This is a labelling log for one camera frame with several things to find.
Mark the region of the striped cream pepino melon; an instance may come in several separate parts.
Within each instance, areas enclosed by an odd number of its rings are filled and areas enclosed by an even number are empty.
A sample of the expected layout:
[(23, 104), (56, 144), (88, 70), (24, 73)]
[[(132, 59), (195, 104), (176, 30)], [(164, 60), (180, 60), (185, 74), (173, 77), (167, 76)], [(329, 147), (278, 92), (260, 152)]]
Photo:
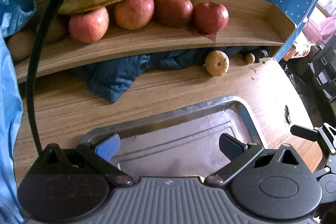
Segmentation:
[(221, 77), (229, 68), (228, 56), (219, 50), (210, 52), (205, 59), (205, 67), (208, 73), (214, 77)]

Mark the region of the small tan round fruit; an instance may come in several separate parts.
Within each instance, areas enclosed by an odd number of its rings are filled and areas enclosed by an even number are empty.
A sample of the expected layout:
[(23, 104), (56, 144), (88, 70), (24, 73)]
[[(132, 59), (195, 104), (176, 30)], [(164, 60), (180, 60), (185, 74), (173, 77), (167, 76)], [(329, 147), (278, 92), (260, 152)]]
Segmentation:
[(245, 62), (246, 62), (247, 64), (253, 64), (253, 63), (255, 62), (256, 59), (255, 59), (254, 54), (252, 54), (252, 53), (248, 53), (248, 54), (245, 56), (244, 60), (245, 60)]

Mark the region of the large yellow lemon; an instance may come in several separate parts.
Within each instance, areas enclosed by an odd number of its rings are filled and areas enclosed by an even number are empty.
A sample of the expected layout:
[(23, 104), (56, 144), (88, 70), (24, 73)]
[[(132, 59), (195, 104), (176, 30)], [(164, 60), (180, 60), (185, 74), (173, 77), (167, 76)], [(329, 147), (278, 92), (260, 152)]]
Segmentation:
[(202, 183), (205, 182), (205, 178), (204, 178), (203, 176), (200, 176), (200, 175), (197, 175), (197, 174), (189, 175), (189, 177), (196, 177), (196, 178), (198, 178)]

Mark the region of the metal baking tray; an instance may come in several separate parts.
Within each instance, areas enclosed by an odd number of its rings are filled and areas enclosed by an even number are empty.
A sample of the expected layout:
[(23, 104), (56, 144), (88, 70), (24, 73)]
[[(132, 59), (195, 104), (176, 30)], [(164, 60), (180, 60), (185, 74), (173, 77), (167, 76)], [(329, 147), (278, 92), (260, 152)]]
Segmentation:
[(80, 141), (94, 144), (118, 134), (120, 149), (109, 162), (134, 179), (207, 177), (230, 162), (219, 149), (223, 133), (267, 146), (251, 107), (238, 96), (96, 128)]

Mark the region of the dark blue cloth under shelf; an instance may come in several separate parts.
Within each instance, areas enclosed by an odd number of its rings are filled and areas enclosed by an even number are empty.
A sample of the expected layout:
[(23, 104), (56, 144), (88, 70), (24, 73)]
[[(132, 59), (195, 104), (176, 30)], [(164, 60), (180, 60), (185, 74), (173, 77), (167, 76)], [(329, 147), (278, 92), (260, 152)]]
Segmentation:
[(76, 69), (86, 82), (90, 91), (110, 103), (118, 99), (130, 88), (135, 79), (151, 69), (164, 71), (186, 69), (192, 65), (205, 64), (207, 55), (215, 50), (224, 52), (228, 57), (237, 53), (246, 56), (252, 53), (258, 63), (268, 57), (270, 46), (233, 46), (210, 47), (190, 50), (176, 50), (122, 57), (83, 65)]

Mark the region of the bed with pink bedding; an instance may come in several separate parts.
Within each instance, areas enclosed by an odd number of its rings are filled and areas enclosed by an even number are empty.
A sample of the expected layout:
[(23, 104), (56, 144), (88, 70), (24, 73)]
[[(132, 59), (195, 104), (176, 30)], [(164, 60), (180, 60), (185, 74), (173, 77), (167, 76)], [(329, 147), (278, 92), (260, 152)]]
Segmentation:
[(330, 15), (319, 3), (303, 22), (305, 25), (286, 51), (284, 61), (306, 57), (313, 46), (324, 46), (335, 35), (335, 15)]

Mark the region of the leftmost red apple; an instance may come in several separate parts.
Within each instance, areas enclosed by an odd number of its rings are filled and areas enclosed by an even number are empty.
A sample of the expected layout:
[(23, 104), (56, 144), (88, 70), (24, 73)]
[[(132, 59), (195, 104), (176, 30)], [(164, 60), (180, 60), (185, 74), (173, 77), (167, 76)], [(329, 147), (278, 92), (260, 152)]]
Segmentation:
[(109, 27), (109, 14), (106, 7), (74, 14), (70, 17), (68, 29), (70, 35), (83, 43), (95, 43), (107, 32)]

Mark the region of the red apple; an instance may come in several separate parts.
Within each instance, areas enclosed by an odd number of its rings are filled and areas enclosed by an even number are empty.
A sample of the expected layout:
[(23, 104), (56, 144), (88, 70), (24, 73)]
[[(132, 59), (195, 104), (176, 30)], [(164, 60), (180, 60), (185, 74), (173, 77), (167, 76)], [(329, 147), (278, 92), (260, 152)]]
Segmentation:
[(193, 21), (196, 28), (207, 34), (223, 30), (229, 20), (227, 8), (216, 2), (201, 2), (193, 8)]
[(139, 30), (146, 26), (154, 15), (154, 0), (124, 0), (114, 6), (116, 23), (126, 30)]
[(109, 14), (106, 7), (74, 14), (70, 17), (68, 29), (70, 35), (83, 43), (95, 43), (107, 32), (109, 27)]
[(155, 17), (166, 27), (183, 28), (188, 25), (192, 14), (190, 0), (155, 0)]

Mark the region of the brown kiwi on shelf right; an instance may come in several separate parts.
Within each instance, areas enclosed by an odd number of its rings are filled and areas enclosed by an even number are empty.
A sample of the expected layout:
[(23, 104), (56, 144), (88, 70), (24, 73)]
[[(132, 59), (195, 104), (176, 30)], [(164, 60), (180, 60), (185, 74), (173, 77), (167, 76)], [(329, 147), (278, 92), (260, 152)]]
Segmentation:
[(58, 42), (68, 33), (68, 29), (64, 23), (56, 18), (50, 25), (49, 32), (45, 38), (45, 44), (52, 44)]

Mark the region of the brown kiwi on shelf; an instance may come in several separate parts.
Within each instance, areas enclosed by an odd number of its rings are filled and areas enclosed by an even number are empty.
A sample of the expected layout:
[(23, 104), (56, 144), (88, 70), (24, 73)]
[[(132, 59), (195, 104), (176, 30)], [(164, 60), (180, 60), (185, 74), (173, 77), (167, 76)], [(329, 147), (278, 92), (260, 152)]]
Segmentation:
[(11, 36), (7, 42), (14, 63), (18, 63), (30, 56), (34, 42), (31, 31), (20, 31)]
[(58, 42), (68, 33), (68, 29), (64, 23), (56, 18), (50, 25), (49, 32), (45, 38), (45, 44), (52, 44)]

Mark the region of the wooden desk shelf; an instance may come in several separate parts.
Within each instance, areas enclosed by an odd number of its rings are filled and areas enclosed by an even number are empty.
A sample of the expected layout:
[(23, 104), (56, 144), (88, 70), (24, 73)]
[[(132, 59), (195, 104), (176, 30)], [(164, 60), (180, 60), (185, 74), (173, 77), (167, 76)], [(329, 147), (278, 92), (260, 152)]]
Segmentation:
[(72, 38), (43, 47), (37, 77), (100, 61), (145, 53), (220, 46), (272, 46), (280, 48), (296, 25), (276, 5), (266, 0), (191, 0), (221, 3), (228, 9), (229, 22), (213, 39), (190, 28), (168, 28), (150, 22), (137, 31), (110, 25), (96, 43)]

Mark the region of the brown kiwi on shelf left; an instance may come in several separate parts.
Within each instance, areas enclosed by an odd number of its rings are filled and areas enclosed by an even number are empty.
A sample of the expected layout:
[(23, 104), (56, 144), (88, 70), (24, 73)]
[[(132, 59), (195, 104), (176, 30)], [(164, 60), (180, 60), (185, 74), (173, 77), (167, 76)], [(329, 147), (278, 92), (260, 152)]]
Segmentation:
[(14, 63), (18, 63), (30, 56), (34, 42), (31, 31), (20, 31), (11, 36), (7, 42)]

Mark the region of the rightmost red apple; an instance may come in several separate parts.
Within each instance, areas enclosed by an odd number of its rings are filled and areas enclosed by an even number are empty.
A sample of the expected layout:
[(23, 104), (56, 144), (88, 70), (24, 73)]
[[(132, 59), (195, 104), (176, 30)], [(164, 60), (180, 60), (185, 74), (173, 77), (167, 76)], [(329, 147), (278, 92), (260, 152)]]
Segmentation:
[(193, 21), (196, 28), (207, 34), (223, 30), (229, 20), (227, 8), (216, 2), (201, 2), (193, 8)]

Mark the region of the light blue fabric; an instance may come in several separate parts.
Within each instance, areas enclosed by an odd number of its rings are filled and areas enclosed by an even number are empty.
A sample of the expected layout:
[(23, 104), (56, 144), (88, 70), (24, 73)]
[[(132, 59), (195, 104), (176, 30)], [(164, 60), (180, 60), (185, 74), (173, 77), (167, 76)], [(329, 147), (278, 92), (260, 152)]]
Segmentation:
[(35, 0), (1, 0), (1, 223), (23, 222), (14, 176), (14, 145), (23, 104), (5, 38), (19, 32), (35, 11)]

